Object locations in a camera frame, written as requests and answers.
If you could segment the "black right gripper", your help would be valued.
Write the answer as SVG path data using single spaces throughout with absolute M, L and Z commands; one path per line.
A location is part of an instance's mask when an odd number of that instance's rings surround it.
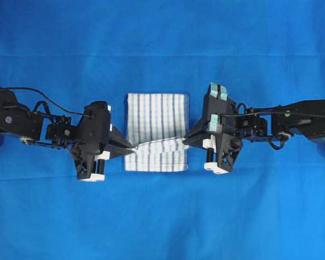
M 230 173 L 243 143 L 236 131 L 236 103 L 221 84 L 210 83 L 204 97 L 203 119 L 184 136 L 183 144 L 207 150 L 206 170 Z

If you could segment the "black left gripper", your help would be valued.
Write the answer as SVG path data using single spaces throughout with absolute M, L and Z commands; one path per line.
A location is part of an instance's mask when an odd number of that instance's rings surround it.
M 78 180 L 93 180 L 95 157 L 108 145 L 110 159 L 134 153 L 132 144 L 121 132 L 112 127 L 111 112 L 105 101 L 95 101 L 85 106 L 84 115 L 76 127 L 75 142 L 70 154 L 74 159 Z

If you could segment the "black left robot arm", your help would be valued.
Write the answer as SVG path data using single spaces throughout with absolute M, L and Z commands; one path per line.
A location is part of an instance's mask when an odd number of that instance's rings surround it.
M 15 136 L 26 145 L 67 149 L 78 180 L 103 181 L 106 160 L 134 152 L 132 144 L 111 123 L 111 107 L 106 102 L 85 106 L 79 123 L 72 125 L 70 117 L 51 114 L 50 98 L 29 109 L 18 102 L 14 91 L 0 87 L 0 136 Z

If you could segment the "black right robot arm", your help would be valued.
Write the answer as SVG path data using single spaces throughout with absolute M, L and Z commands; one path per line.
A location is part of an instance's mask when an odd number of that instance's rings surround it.
M 230 99 L 224 86 L 211 83 L 204 96 L 202 116 L 183 143 L 206 150 L 204 168 L 223 174 L 232 172 L 243 140 L 267 142 L 280 150 L 296 134 L 325 146 L 325 99 L 248 108 Z

